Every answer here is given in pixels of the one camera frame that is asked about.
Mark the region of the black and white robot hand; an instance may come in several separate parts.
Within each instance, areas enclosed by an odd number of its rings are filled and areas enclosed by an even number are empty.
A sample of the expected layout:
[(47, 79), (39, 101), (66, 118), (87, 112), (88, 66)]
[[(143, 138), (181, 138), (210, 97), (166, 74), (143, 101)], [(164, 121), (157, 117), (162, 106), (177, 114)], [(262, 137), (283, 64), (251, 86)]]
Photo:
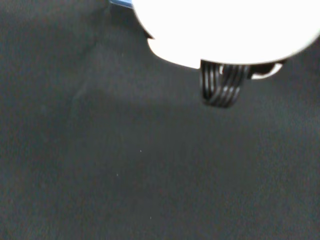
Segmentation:
[(134, 0), (159, 58), (199, 70), (206, 105), (228, 108), (248, 80), (278, 73), (320, 36), (317, 0)]

